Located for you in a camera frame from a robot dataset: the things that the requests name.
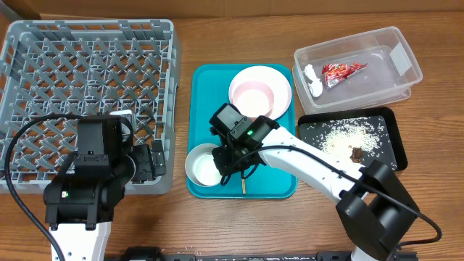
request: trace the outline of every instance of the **blue tray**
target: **blue tray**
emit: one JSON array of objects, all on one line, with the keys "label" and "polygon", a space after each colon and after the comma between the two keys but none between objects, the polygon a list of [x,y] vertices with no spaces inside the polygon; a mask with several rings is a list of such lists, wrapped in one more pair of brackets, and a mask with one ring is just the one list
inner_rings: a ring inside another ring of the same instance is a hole
[{"label": "blue tray", "polygon": [[[202,65],[196,69],[191,85],[190,128],[188,151],[205,143],[220,145],[218,136],[210,133],[210,118],[219,107],[229,102],[228,89],[233,77],[241,70],[255,65]],[[265,65],[281,72],[293,86],[291,72],[283,65]],[[293,97],[289,109],[278,123],[295,134]],[[241,190],[240,174],[232,175],[226,186],[201,187],[187,178],[190,192],[200,198],[228,199],[285,199],[297,189],[294,176],[269,166],[260,165],[256,172],[245,180],[246,194]]]}]

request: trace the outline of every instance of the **clear plastic bin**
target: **clear plastic bin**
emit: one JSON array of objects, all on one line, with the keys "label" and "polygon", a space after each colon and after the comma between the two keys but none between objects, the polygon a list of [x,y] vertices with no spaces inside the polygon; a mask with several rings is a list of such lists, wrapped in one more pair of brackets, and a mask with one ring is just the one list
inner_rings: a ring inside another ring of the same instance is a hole
[{"label": "clear plastic bin", "polygon": [[[295,51],[293,76],[306,114],[374,107],[411,95],[422,80],[413,51],[398,28],[389,27],[315,44]],[[331,63],[368,64],[358,74],[328,89],[322,67]],[[305,67],[311,64],[323,83],[322,94],[311,95]]]}]

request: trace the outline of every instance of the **red wrapper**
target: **red wrapper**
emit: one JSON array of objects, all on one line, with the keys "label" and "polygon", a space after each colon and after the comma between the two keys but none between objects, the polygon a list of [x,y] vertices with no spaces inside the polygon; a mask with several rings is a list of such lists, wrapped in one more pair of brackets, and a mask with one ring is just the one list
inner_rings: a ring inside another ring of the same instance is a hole
[{"label": "red wrapper", "polygon": [[366,67],[366,65],[360,65],[357,62],[355,62],[352,65],[346,65],[346,64],[329,64],[329,65],[324,65],[322,68],[322,74],[325,75],[326,79],[326,84],[328,88],[332,88],[335,85],[339,84],[343,80],[347,79],[348,77],[351,77],[358,72],[360,72],[362,69]]}]

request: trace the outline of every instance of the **dish rack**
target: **dish rack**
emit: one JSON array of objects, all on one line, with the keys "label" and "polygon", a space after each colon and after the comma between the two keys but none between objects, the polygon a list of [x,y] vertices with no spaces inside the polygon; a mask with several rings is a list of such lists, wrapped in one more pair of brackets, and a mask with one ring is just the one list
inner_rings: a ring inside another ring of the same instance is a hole
[{"label": "dish rack", "polygon": [[[129,182],[126,193],[169,191],[180,71],[181,45],[169,20],[12,23],[0,55],[0,193],[8,192],[3,170],[9,142],[32,119],[121,109],[136,113],[134,143],[161,142],[166,164],[163,176]],[[49,120],[22,136],[10,163],[18,192],[43,192],[76,149],[76,125],[77,120]]]}]

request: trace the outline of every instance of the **wooden table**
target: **wooden table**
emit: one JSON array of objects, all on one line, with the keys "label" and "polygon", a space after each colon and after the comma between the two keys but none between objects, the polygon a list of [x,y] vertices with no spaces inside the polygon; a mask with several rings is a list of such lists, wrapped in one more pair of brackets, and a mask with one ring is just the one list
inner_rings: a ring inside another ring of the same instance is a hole
[{"label": "wooden table", "polygon": [[[389,105],[409,166],[401,182],[444,232],[436,244],[412,246],[422,260],[464,259],[464,13],[352,14],[174,20],[183,44],[175,114],[174,185],[162,196],[127,196],[115,209],[107,254],[135,245],[164,253],[293,254],[351,250],[334,204],[299,183],[286,200],[197,199],[186,188],[191,78],[207,63],[281,63],[296,49],[397,26],[423,71],[410,99]],[[304,112],[294,91],[297,117]],[[41,195],[23,195],[44,221]],[[0,196],[0,260],[50,260],[50,245],[10,195]],[[434,236],[417,221],[404,239]]]}]

